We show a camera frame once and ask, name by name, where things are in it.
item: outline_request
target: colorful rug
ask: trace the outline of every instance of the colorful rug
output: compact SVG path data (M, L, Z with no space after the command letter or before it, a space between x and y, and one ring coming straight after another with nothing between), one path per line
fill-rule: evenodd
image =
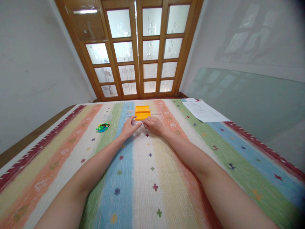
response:
M200 122L182 101L75 106L0 170L0 228L33 228L73 174L121 133L137 105L149 105L152 116L210 155L278 226L294 228L304 216L304 173L233 122ZM103 123L110 126L98 132ZM194 174L141 126L90 193L80 228L221 224Z

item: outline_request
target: yellow container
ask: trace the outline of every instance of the yellow container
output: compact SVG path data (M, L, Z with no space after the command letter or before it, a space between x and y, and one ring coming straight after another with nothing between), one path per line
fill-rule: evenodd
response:
M141 121L150 116L149 106L136 106L135 121Z

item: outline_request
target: blue stripe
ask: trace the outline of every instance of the blue stripe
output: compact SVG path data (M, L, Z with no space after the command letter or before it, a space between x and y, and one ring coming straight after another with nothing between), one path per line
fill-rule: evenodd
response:
M220 122L209 122L212 127L226 142L239 152L247 161L253 165L271 184L273 184L290 202L297 208L304 211L302 197L305 189L299 183L294 181L273 162L268 160L263 153L254 148L249 142L244 141L240 136L228 129L225 124ZM277 179L275 174L280 176L282 180Z
M134 109L134 102L123 104L116 138L121 134L126 122L127 110L131 109ZM94 228L132 228L133 136L124 145L108 167ZM117 222L113 224L111 218L114 214L117 215Z

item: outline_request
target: forearm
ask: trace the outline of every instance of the forearm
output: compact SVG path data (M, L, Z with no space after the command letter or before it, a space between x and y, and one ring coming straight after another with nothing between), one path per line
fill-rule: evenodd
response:
M197 175L210 173L215 161L200 148L166 129L162 137L173 147L184 163Z
M259 206L209 155L170 130L165 130L162 136L199 178L224 228L276 228Z
M126 139L119 136L90 158L58 193L35 228L77 228L89 192Z
M90 158L66 184L71 192L88 195L98 180L108 168L111 160L127 140L126 137L119 136L96 155Z

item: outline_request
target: hand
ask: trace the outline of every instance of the hand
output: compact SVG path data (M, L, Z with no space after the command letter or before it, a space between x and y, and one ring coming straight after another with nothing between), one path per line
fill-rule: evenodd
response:
M137 125L133 126L132 125L132 121L134 121L133 119L136 118L136 116L132 116L130 117L123 125L123 129L121 132L121 136L124 138L129 138L131 137L131 135L133 135L133 133L139 129L139 127L142 125L142 123L138 123Z
M142 120L142 123L145 128L149 129L155 135L162 136L166 130L163 123L157 117L147 117Z

